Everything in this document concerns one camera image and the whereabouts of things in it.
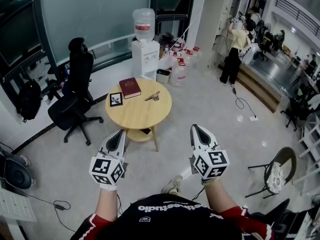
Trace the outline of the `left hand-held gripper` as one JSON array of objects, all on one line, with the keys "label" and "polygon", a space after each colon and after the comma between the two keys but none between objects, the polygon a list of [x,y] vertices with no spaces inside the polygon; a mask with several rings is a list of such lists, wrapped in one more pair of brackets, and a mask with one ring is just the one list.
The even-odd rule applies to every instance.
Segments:
[{"label": "left hand-held gripper", "polygon": [[117,186],[124,175],[126,131],[120,129],[102,140],[99,151],[91,158],[89,174],[100,186]]}]

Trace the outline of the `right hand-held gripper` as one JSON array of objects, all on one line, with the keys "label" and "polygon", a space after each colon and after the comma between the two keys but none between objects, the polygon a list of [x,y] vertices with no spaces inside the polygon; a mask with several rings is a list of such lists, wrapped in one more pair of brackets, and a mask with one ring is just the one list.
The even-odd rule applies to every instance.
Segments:
[{"label": "right hand-held gripper", "polygon": [[190,142],[194,149],[190,158],[192,173],[200,174],[203,180],[221,177],[230,161],[226,150],[214,149],[219,144],[213,133],[199,124],[193,124],[190,128]]}]

